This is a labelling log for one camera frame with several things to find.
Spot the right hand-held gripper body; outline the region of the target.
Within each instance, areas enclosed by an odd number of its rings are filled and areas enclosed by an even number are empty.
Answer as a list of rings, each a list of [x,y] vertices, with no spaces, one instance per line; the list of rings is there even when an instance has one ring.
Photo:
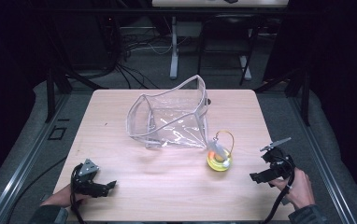
[[[285,154],[280,145],[291,140],[291,137],[275,141],[261,149],[264,152],[263,160],[269,164],[270,170],[273,171],[275,179],[282,177],[289,179],[289,184],[292,184],[294,179],[294,163],[290,155]]]

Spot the metal floor rail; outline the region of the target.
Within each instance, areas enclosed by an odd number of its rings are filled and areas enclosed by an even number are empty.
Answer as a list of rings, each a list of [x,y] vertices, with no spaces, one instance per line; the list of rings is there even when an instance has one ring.
[[[289,97],[288,102],[298,120],[301,129],[305,133],[305,136],[310,145],[310,153],[316,164],[316,167],[321,174],[324,186],[326,187],[328,194],[336,208],[338,216],[342,224],[357,224],[357,221],[350,210],[350,207],[345,199],[341,188],[338,186],[335,177],[331,171],[331,168],[321,151],[321,147],[314,135],[314,132],[310,126],[307,126],[303,121],[300,113],[300,104],[295,98]]]
[[[87,104],[87,97],[64,95],[46,123],[36,103],[0,169],[0,224],[26,224],[53,193]]]

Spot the person's right hand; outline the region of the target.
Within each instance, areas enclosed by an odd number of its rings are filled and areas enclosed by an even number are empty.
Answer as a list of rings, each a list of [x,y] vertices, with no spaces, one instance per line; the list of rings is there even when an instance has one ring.
[[[274,179],[270,184],[279,190],[284,190],[290,184],[288,180]],[[293,205],[295,210],[315,204],[313,190],[308,175],[298,168],[294,169],[294,181],[286,194],[287,200]]]

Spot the yellow round keychain toy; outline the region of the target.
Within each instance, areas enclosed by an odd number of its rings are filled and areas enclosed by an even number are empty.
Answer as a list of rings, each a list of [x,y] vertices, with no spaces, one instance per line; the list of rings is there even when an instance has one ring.
[[[226,133],[231,137],[231,146],[225,147],[219,143],[219,136]],[[207,164],[216,172],[225,172],[232,165],[232,153],[235,146],[234,136],[226,130],[217,131],[215,136],[207,142]]]

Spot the person's left hand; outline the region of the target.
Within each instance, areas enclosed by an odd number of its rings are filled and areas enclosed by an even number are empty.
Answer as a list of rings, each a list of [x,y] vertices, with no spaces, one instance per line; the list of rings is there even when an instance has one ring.
[[[68,184],[64,188],[55,192],[47,200],[41,203],[41,206],[44,205],[57,205],[63,208],[66,208],[71,205],[71,185]]]

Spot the black chair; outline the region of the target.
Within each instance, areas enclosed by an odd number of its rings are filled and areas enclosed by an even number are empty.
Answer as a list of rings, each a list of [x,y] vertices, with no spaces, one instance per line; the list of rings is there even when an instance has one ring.
[[[265,17],[249,14],[220,14],[204,21],[197,46],[197,74],[239,69],[240,85],[251,80],[250,60],[265,23]]]

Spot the white background table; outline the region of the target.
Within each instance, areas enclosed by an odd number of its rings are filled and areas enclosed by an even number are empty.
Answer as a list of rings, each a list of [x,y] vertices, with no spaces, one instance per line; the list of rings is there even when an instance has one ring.
[[[228,3],[228,0],[151,0],[152,6],[157,9],[240,9],[240,8],[285,8],[289,0],[237,0]],[[170,64],[170,78],[178,77],[179,69],[179,49],[177,18],[172,16],[170,22],[172,54]]]

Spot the black metal stand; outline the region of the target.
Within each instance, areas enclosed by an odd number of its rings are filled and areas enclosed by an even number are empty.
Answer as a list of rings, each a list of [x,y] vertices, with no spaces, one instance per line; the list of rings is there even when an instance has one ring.
[[[310,95],[310,73],[307,68],[296,68],[280,77],[273,78],[267,81],[261,87],[255,89],[256,93],[261,93],[275,87],[280,82],[289,81],[284,93],[287,97],[295,97],[299,91],[301,92],[300,117],[302,121],[309,126],[308,109]]]
[[[104,90],[102,87],[88,78],[81,76],[79,73],[61,66],[54,66],[49,69],[47,73],[47,104],[48,104],[48,114],[45,122],[48,123],[52,120],[56,113],[56,103],[55,103],[55,88],[62,94],[70,94],[73,87],[69,83],[68,79],[73,78],[92,90]]]

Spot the clear plastic zipper bag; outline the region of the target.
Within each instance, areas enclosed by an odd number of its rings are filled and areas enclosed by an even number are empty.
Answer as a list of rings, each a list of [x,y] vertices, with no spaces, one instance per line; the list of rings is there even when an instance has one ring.
[[[205,148],[208,105],[206,84],[195,75],[171,90],[140,94],[128,111],[126,131],[145,147]]]

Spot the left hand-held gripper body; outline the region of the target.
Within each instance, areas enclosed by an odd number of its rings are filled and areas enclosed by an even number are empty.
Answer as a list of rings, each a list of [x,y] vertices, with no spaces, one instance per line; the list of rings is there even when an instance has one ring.
[[[97,196],[100,189],[93,182],[99,167],[90,159],[86,159],[84,163],[79,164],[71,177],[71,186],[77,194]]]

